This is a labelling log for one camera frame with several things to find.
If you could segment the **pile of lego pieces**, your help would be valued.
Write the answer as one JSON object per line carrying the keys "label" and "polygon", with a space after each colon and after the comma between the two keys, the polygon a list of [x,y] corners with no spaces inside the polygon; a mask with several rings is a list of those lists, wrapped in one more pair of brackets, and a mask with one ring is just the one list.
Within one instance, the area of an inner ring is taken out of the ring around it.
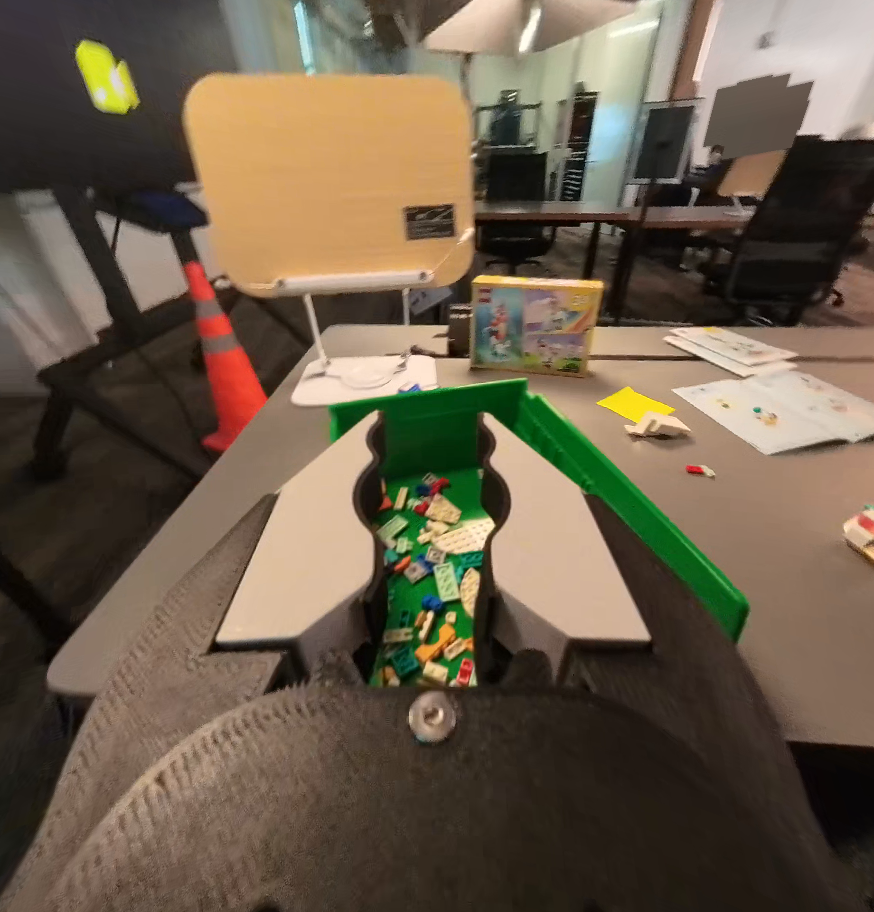
{"label": "pile of lego pieces", "polygon": [[374,530],[385,545],[385,627],[368,677],[375,689],[473,687],[475,608],[493,521],[484,471],[382,481]]}

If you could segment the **black standing desk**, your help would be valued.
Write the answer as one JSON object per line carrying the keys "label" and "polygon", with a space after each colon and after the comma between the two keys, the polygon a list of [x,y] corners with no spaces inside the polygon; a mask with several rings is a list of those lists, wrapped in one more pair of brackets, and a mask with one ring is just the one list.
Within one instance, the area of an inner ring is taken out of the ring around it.
{"label": "black standing desk", "polygon": [[[75,61],[83,39],[126,61],[139,108],[118,116],[93,107]],[[97,215],[169,238],[181,266],[195,255],[192,232],[207,220],[177,189],[194,181],[181,108],[199,78],[236,68],[220,2],[0,1],[0,191],[53,193],[111,320],[100,341],[38,373],[48,399],[30,470],[42,480],[66,471],[61,445],[75,408],[191,482],[206,471],[89,385],[109,362],[192,324],[187,299],[140,310]]]}

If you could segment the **yellow lego set box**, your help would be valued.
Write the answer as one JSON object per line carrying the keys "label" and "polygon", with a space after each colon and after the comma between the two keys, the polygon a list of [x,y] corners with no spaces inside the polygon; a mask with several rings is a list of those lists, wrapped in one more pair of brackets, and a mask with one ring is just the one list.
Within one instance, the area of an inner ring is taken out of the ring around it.
{"label": "yellow lego set box", "polygon": [[471,285],[470,367],[587,377],[604,291],[599,280],[477,276]]}

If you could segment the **bright yellow object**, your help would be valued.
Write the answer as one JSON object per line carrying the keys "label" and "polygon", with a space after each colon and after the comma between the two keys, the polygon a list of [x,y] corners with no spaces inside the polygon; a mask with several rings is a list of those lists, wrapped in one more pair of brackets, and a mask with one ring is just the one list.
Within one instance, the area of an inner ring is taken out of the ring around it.
{"label": "bright yellow object", "polygon": [[140,107],[128,64],[116,58],[106,45],[90,39],[79,41],[75,61],[96,110],[122,116]]}

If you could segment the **dark wooden desk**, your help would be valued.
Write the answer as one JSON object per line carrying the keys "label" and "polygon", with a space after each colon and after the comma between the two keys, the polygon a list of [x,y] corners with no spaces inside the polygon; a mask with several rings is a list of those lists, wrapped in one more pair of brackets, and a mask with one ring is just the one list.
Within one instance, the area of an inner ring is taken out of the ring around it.
{"label": "dark wooden desk", "polygon": [[755,209],[721,206],[625,207],[605,210],[585,202],[529,201],[479,202],[475,208],[478,226],[527,222],[551,227],[574,227],[602,223],[624,229],[715,231],[734,229],[750,222]]}

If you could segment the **yellow paper sheet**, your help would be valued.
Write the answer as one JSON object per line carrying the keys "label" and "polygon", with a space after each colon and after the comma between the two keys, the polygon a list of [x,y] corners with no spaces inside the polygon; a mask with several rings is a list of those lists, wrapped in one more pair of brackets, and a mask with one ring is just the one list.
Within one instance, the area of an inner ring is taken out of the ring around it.
{"label": "yellow paper sheet", "polygon": [[597,406],[636,424],[648,413],[670,416],[675,408],[638,393],[631,387],[624,387],[596,403]]}

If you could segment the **orange traffic cone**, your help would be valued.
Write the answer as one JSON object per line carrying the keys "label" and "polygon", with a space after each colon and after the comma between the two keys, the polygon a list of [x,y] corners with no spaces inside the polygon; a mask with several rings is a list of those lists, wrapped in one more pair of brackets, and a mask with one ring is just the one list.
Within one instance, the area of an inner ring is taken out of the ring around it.
{"label": "orange traffic cone", "polygon": [[223,453],[261,411],[267,397],[203,266],[192,258],[182,269],[217,419],[215,431],[203,439],[203,445]]}

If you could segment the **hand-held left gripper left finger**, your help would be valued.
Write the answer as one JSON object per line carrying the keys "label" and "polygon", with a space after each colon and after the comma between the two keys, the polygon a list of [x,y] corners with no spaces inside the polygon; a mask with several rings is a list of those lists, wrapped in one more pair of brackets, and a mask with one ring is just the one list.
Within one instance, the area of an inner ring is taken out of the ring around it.
{"label": "hand-held left gripper left finger", "polygon": [[373,411],[278,491],[215,645],[286,647],[305,666],[329,651],[354,653],[368,638],[360,599],[374,576],[375,537],[355,505],[374,463]]}

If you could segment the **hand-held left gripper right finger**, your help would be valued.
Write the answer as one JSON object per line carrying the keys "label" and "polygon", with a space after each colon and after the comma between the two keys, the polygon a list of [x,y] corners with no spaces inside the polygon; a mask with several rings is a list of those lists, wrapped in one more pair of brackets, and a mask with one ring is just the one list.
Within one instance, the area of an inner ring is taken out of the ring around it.
{"label": "hand-held left gripper right finger", "polygon": [[578,646],[644,649],[652,638],[581,487],[498,418],[479,416],[489,452],[483,492],[499,482],[485,547],[499,595],[490,633],[511,653],[567,663]]}

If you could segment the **wooden tablet stand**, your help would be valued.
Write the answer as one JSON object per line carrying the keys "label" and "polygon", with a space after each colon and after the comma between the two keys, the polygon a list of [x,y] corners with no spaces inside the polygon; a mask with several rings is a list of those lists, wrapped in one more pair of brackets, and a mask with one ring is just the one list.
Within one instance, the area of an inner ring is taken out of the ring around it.
{"label": "wooden tablet stand", "polygon": [[181,122],[227,277],[255,299],[301,298],[316,354],[292,402],[328,406],[438,386],[434,356],[331,357],[326,295],[452,286],[475,252],[469,106],[432,75],[215,73]]}

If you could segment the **black mesh office chair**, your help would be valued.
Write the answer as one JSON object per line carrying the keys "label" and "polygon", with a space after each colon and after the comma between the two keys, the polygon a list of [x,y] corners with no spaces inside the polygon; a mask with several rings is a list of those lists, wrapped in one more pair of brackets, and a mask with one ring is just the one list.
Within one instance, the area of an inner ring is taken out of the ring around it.
{"label": "black mesh office chair", "polygon": [[703,293],[731,325],[794,326],[832,292],[874,205],[874,140],[797,138]]}

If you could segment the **green plastic bin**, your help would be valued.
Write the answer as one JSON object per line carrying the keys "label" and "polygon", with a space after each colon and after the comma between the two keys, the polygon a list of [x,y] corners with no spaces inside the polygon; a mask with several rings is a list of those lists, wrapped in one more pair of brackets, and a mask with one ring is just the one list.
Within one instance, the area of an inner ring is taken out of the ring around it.
{"label": "green plastic bin", "polygon": [[360,599],[368,638],[352,656],[365,683],[385,627],[385,545],[374,530],[384,501],[381,483],[424,473],[484,471],[489,445],[479,416],[487,412],[581,487],[652,642],[644,649],[578,646],[567,663],[551,663],[534,649],[511,653],[499,644],[490,633],[499,595],[485,564],[499,482],[488,482],[485,494],[483,481],[481,503],[493,528],[475,608],[476,685],[499,684],[532,661],[538,680],[584,686],[611,700],[661,698],[714,706],[721,698],[743,699],[751,678],[735,642],[750,611],[747,600],[565,416],[529,392],[526,380],[333,405],[332,442],[373,411],[382,413],[367,439],[374,463],[362,473],[355,494],[375,537],[374,576]]}

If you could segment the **multicolour lego assembly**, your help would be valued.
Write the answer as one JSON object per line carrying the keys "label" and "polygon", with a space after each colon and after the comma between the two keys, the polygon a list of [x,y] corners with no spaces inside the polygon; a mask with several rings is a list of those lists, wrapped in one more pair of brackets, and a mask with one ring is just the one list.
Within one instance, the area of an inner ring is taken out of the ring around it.
{"label": "multicolour lego assembly", "polygon": [[844,541],[874,565],[874,505],[866,505],[842,525]]}

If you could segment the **open instruction booklet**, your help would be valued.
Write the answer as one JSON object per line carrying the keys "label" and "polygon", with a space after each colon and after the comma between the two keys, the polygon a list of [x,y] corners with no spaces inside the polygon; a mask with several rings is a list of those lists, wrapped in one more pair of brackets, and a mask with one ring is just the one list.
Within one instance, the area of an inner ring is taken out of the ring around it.
{"label": "open instruction booklet", "polygon": [[673,394],[764,455],[874,440],[874,403],[799,371],[684,386]]}

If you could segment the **white lego assembly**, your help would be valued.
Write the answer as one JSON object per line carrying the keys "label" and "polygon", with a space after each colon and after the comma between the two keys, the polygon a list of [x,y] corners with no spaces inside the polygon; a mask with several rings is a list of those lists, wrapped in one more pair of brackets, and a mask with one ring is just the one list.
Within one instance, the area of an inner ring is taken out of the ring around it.
{"label": "white lego assembly", "polygon": [[691,429],[674,415],[648,411],[635,424],[625,425],[626,433],[636,439],[687,439]]}

